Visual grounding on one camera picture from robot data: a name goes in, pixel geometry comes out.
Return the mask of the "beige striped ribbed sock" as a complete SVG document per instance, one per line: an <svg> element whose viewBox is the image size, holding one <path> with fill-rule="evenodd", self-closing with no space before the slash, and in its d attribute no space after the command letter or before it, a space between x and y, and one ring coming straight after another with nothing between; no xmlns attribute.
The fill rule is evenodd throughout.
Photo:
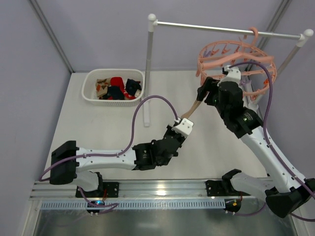
<svg viewBox="0 0 315 236"><path fill-rule="evenodd" d="M198 102L197 100L194 101L193 105L191 106L191 108L184 113L183 115L181 115L181 119L189 119L190 116L196 111L196 109L201 105L202 102Z"/></svg>

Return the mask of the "navy sock beige toe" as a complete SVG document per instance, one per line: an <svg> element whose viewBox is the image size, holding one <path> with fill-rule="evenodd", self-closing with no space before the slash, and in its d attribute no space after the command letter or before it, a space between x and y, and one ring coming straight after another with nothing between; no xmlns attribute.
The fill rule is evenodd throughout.
<svg viewBox="0 0 315 236"><path fill-rule="evenodd" d="M101 97L102 100L124 100L125 96L118 86L108 87L107 93Z"/></svg>

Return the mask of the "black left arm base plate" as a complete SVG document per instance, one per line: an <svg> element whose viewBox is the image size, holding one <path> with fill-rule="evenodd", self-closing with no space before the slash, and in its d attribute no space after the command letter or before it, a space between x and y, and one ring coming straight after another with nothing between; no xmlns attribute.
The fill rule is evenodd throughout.
<svg viewBox="0 0 315 236"><path fill-rule="evenodd" d="M86 198L117 198L119 195L119 182L101 182L96 190L85 191L82 188Z"/></svg>

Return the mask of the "navy sock red toe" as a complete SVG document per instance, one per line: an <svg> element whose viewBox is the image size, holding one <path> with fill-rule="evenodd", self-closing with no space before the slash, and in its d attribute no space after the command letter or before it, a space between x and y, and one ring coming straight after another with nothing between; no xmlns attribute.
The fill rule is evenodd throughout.
<svg viewBox="0 0 315 236"><path fill-rule="evenodd" d="M127 79L126 82L126 91L129 95L136 96L141 93L142 87L139 81L135 81L133 79Z"/></svg>

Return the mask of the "silver white clothes rack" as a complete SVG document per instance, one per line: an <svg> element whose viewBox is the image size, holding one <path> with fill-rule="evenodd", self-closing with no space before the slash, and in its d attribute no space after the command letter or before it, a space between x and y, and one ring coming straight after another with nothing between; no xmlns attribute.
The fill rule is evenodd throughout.
<svg viewBox="0 0 315 236"><path fill-rule="evenodd" d="M291 39L297 40L296 45L291 50L290 54L283 61L279 69L277 70L277 75L280 75L283 70L287 67L289 62L293 59L296 53L302 48L306 42L313 36L314 31L312 29L306 29L302 34L293 35L293 34L283 34L283 33L274 33L274 32L259 32L255 31L255 29L242 30L242 29L230 29L230 28L220 28L220 27L210 27L210 26L198 26L198 25L189 25L189 24L180 24L180 23L170 23L170 22L162 22L159 21L155 14L148 15L148 41L147 41L147 55L146 55L146 68L145 68L145 88L144 95L142 101L147 98L150 90L150 75L151 75L151 59L152 59L152 51L153 51L153 38L154 38L154 30L157 26L165 26L165 27L175 27L175 28L183 28L183 29L193 29L193 30L203 30L203 31L214 31L214 32L224 32L224 33L233 33L239 35L253 35L254 39L250 48L255 47L255 42L258 37L267 37L267 38L281 38L281 39ZM256 99L251 100L249 102L250 108L254 108L255 111L258 110L258 103L265 94L265 91L255 91L255 92L247 92L245 96L256 96ZM149 102L144 102L143 109L143 121L144 126L150 126L150 106Z"/></svg>

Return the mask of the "beige orange argyle sock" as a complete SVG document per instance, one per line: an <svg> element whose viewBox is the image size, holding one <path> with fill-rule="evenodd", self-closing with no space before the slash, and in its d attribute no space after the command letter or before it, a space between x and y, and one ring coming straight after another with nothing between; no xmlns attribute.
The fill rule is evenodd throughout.
<svg viewBox="0 0 315 236"><path fill-rule="evenodd" d="M99 100L107 100L108 99L108 89L111 86L111 78L106 79L97 79L95 84L96 89L96 97Z"/></svg>

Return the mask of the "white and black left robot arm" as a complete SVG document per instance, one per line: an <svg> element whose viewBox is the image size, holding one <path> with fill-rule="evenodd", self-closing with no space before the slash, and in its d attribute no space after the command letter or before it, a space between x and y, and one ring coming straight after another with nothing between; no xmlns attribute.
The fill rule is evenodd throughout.
<svg viewBox="0 0 315 236"><path fill-rule="evenodd" d="M124 154L102 151L92 153L79 148L75 141L67 141L52 152L49 182L52 185L75 184L84 192L102 192L103 178L99 169L123 169L130 171L153 170L166 166L192 131L186 120L168 126L161 140L135 145Z"/></svg>

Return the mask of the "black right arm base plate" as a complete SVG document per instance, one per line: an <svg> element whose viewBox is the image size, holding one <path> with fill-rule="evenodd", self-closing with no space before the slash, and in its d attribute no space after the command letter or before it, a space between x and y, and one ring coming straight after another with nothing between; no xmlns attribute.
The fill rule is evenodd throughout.
<svg viewBox="0 0 315 236"><path fill-rule="evenodd" d="M227 180L207 180L205 182L208 197L239 196L231 183Z"/></svg>

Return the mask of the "white perforated plastic basket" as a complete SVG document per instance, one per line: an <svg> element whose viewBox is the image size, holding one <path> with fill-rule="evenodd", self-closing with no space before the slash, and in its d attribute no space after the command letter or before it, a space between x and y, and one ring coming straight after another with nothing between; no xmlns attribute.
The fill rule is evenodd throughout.
<svg viewBox="0 0 315 236"><path fill-rule="evenodd" d="M136 69L96 69L87 74L82 85L82 97L95 106L107 107L132 107L137 106L144 91L142 91L138 98L132 100L99 100L96 97L96 81L97 79L107 79L109 77L121 77L123 82L127 79L133 79L140 82L141 88L145 87L145 75L143 72Z"/></svg>

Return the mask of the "aluminium mounting rail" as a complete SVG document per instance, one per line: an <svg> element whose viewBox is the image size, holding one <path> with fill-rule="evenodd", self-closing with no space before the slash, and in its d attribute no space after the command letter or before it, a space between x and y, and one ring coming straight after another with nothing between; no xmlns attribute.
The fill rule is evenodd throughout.
<svg viewBox="0 0 315 236"><path fill-rule="evenodd" d="M173 180L107 180L119 182L119 195L122 198L163 198L163 197L208 197L205 182L207 179L173 179ZM225 198L247 196L245 192L239 196L224 196ZM50 185L48 182L36 182L33 185L30 199L74 199L81 196L78 187L73 184Z"/></svg>

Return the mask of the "pink round clip hanger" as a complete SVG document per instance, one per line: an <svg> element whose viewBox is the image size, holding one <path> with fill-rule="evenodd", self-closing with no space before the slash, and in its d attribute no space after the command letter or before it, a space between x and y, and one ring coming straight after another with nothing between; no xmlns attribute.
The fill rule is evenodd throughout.
<svg viewBox="0 0 315 236"><path fill-rule="evenodd" d="M249 62L257 62L266 67L271 76L271 81L275 82L278 72L274 63L274 57L266 54L263 50L255 46L259 33L255 27L249 28L254 34L251 43L245 42L247 38L235 40L215 41L206 45L200 51L197 58L196 77L200 78L200 84L204 84L208 77L207 71L219 70L225 66L243 63L243 67Z"/></svg>

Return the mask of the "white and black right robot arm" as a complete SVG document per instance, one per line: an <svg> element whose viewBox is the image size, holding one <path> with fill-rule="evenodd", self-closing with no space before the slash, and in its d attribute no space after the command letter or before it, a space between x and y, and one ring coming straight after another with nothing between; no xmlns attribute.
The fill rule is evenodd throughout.
<svg viewBox="0 0 315 236"><path fill-rule="evenodd" d="M284 218L311 198L315 180L306 179L272 144L263 121L244 106L243 91L236 82L219 82L211 77L197 90L197 101L217 109L226 128L258 158L271 182L233 169L222 176L222 187L229 195L243 192L264 201L278 217Z"/></svg>

